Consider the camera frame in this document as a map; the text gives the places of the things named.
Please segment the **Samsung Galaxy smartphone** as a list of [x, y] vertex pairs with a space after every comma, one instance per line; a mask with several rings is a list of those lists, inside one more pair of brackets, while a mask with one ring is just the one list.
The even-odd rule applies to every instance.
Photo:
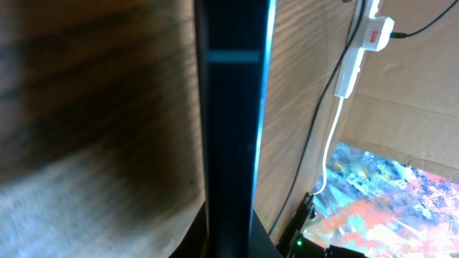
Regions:
[[210, 257], [247, 257], [275, 0], [194, 2]]

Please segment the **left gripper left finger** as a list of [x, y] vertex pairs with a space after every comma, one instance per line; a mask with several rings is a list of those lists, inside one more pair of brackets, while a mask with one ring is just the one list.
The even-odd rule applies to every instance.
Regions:
[[207, 208], [204, 202], [184, 238], [169, 258], [207, 258], [208, 243]]

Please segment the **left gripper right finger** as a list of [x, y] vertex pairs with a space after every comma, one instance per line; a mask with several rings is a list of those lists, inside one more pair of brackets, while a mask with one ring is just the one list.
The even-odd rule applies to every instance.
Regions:
[[283, 258], [275, 248], [262, 222], [253, 212], [248, 258]]

